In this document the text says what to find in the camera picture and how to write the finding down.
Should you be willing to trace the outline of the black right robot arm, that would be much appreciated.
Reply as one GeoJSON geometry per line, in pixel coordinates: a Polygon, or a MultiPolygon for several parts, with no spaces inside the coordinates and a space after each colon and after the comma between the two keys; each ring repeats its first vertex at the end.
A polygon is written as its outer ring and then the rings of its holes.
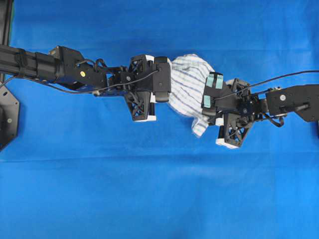
{"type": "Polygon", "coordinates": [[[316,84],[269,88],[252,93],[249,84],[238,78],[216,82],[204,87],[202,114],[209,125],[219,127],[216,144],[234,149],[242,146],[253,124],[268,120],[277,127],[284,125],[284,117],[295,112],[306,122],[319,119],[319,87],[316,84]]]}

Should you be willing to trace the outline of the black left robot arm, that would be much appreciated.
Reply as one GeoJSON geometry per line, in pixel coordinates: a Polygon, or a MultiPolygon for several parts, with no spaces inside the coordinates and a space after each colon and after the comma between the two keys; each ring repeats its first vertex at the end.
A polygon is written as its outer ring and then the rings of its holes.
{"type": "Polygon", "coordinates": [[[48,54],[0,47],[0,71],[59,91],[95,97],[123,96],[134,121],[155,121],[154,57],[138,55],[129,67],[108,67],[103,59],[86,59],[74,49],[57,46],[48,54]]]}

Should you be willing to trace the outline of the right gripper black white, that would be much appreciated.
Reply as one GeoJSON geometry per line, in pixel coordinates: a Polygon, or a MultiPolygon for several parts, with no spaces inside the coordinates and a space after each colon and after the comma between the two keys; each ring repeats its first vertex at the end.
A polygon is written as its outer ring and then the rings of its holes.
{"type": "Polygon", "coordinates": [[[236,95],[238,97],[237,110],[220,111],[214,116],[207,117],[210,126],[219,126],[216,144],[235,149],[242,146],[253,123],[263,120],[266,100],[260,99],[257,94],[252,94],[248,89],[250,85],[243,80],[236,78],[225,83],[234,93],[217,99],[236,95]]]}

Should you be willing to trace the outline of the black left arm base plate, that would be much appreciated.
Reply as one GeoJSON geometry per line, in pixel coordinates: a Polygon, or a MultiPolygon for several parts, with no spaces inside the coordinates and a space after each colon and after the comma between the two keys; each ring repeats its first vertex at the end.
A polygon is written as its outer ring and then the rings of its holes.
{"type": "Polygon", "coordinates": [[[18,119],[19,101],[7,87],[3,86],[0,89],[0,150],[17,137],[18,119]]]}

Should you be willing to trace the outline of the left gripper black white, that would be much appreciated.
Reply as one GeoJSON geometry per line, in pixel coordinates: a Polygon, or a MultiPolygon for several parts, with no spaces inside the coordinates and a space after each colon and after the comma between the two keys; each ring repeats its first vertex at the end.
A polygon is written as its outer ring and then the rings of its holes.
{"type": "Polygon", "coordinates": [[[138,55],[131,58],[129,67],[111,67],[107,79],[107,96],[123,96],[133,121],[156,121],[153,74],[155,58],[138,55]]]}

